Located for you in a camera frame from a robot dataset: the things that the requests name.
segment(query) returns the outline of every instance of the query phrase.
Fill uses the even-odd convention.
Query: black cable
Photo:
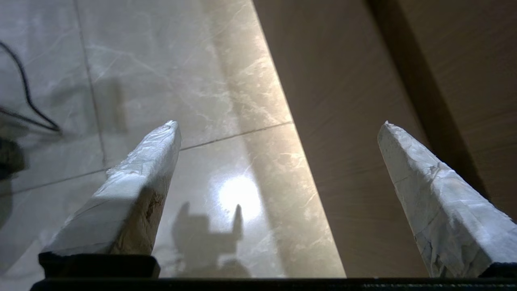
[[[23,120],[25,122],[29,122],[29,123],[35,124],[35,125],[40,126],[40,127],[44,127],[46,129],[52,130],[54,132],[61,133],[61,128],[59,127],[59,125],[57,125],[50,118],[46,117],[45,114],[43,114],[41,111],[39,111],[39,109],[36,108],[36,106],[33,104],[32,97],[31,97],[31,91],[30,91],[29,85],[28,85],[27,75],[25,73],[25,70],[23,69],[22,62],[20,61],[18,56],[13,52],[13,50],[11,50],[1,40],[0,40],[0,47],[2,47],[7,52],[7,54],[13,59],[13,61],[16,63],[16,65],[18,67],[18,71],[19,71],[20,76],[22,78],[23,91],[25,93],[25,99],[27,100],[28,105],[32,108],[32,110],[34,110],[34,112],[37,115],[39,115],[41,118],[45,119],[51,125],[50,126],[49,125],[45,125],[45,124],[40,123],[38,121],[32,120],[30,118],[27,118],[27,117],[25,117],[23,115],[20,115],[18,113],[11,112],[11,111],[9,111],[9,110],[7,110],[5,108],[2,108],[2,107],[0,107],[0,113],[9,115],[11,117],[14,117],[14,118],[17,118],[17,119],[20,119],[20,120]]]

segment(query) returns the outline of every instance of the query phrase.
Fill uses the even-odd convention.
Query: floor
[[[0,289],[43,278],[41,248],[168,120],[183,142],[153,251],[162,277],[345,276],[251,0],[0,6],[0,39],[64,129],[0,119],[26,159],[0,185]],[[33,116],[15,71],[0,53],[1,105]]]

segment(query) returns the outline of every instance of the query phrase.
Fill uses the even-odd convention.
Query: tile grout line
[[[205,142],[205,143],[200,143],[200,144],[197,144],[197,145],[193,145],[191,147],[186,147],[186,148],[181,149],[179,151],[182,152],[182,151],[194,149],[194,148],[197,148],[197,147],[206,146],[207,144],[215,143],[215,142],[218,142],[218,141],[227,140],[227,139],[231,139],[231,138],[234,138],[234,137],[239,137],[239,136],[243,136],[243,135],[247,135],[247,134],[252,134],[252,133],[260,132],[260,131],[263,131],[263,130],[268,130],[268,129],[271,129],[271,128],[275,128],[275,127],[279,127],[279,126],[287,125],[287,124],[294,124],[294,123],[293,123],[293,121],[287,121],[287,122],[280,123],[280,124],[266,126],[264,128],[254,129],[254,130],[250,130],[248,132],[244,132],[244,133],[241,133],[241,134],[236,134],[236,135],[232,135],[232,136],[228,136],[228,137],[223,137],[223,138],[216,139],[216,140],[213,140],[213,141],[208,141],[208,142]]]
[[[86,68],[86,76],[88,77],[90,95],[92,97],[92,103],[93,103],[94,111],[95,111],[95,124],[97,125],[97,134],[99,135],[100,149],[102,151],[102,166],[103,166],[103,168],[105,168],[106,163],[107,163],[106,150],[104,148],[104,141],[102,140],[102,135],[101,135],[99,110],[98,110],[97,102],[95,101],[94,85],[92,83],[92,77],[90,75],[90,66],[88,64],[88,56],[86,55],[86,47],[84,46],[83,26],[81,24],[81,17],[79,15],[79,4],[77,1],[78,0],[74,0],[73,4],[74,4],[74,8],[75,8],[75,15],[77,17],[77,24],[79,26],[79,38],[81,40],[81,48],[83,50],[83,63],[84,63],[84,67]]]
[[[216,139],[216,140],[209,141],[209,142],[206,142],[206,143],[201,143],[201,144],[198,144],[198,145],[193,145],[191,147],[184,148],[184,149],[181,149],[179,151],[181,152],[181,151],[184,151],[184,150],[191,150],[191,149],[194,149],[194,148],[197,148],[197,147],[206,146],[208,144],[212,144],[212,143],[215,143],[215,142],[218,142],[218,141],[223,141],[223,140],[227,140],[227,139],[231,139],[231,138],[235,138],[235,137],[239,137],[239,136],[243,136],[243,135],[247,135],[247,134],[261,132],[261,131],[264,131],[264,130],[268,130],[268,129],[272,129],[272,128],[275,128],[275,127],[280,127],[280,126],[288,125],[288,124],[293,124],[293,121],[287,121],[287,122],[276,124],[276,125],[272,125],[272,126],[266,126],[264,128],[250,130],[248,132],[244,132],[244,133],[241,133],[241,134],[237,134],[237,135],[232,135],[232,136]],[[84,176],[87,176],[87,175],[91,175],[91,174],[107,171],[110,168],[113,168],[113,167],[103,167],[100,170],[95,170],[95,171],[91,171],[91,172],[88,172],[88,173],[80,174],[80,175],[77,175],[77,176],[68,177],[68,178],[64,178],[64,179],[61,179],[61,180],[57,180],[57,181],[49,182],[49,183],[46,183],[46,184],[38,185],[38,186],[35,186],[35,187],[30,187],[30,188],[27,188],[27,189],[23,189],[21,191],[16,191],[16,192],[9,193],[7,195],[0,195],[0,197],[4,197],[4,196],[8,196],[8,195],[15,195],[15,194],[18,194],[18,193],[21,193],[21,192],[31,191],[31,190],[34,190],[34,189],[37,189],[37,188],[40,188],[40,187],[50,186],[50,185],[57,184],[57,183],[62,183],[62,182],[68,181],[68,180],[81,178],[81,177],[84,177]]]

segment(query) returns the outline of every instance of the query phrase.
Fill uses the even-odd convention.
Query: marble floor tile
[[[179,121],[183,148],[291,120],[251,0],[78,0],[107,165]]]
[[[344,277],[293,124],[183,150],[153,255],[162,277]]]
[[[98,172],[0,198],[0,290],[28,290],[43,279],[39,251],[105,179]]]
[[[1,0],[0,39],[19,55],[35,105],[64,130],[60,136],[0,115],[0,136],[16,140],[25,158],[25,169],[4,189],[18,192],[102,169],[73,1]],[[41,120],[26,104],[17,68],[2,50],[0,106]]]

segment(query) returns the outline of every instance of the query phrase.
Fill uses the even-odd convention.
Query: wooden panel
[[[376,136],[426,140],[365,3],[254,2],[347,275],[426,277]]]
[[[517,219],[517,2],[399,1],[488,198]]]

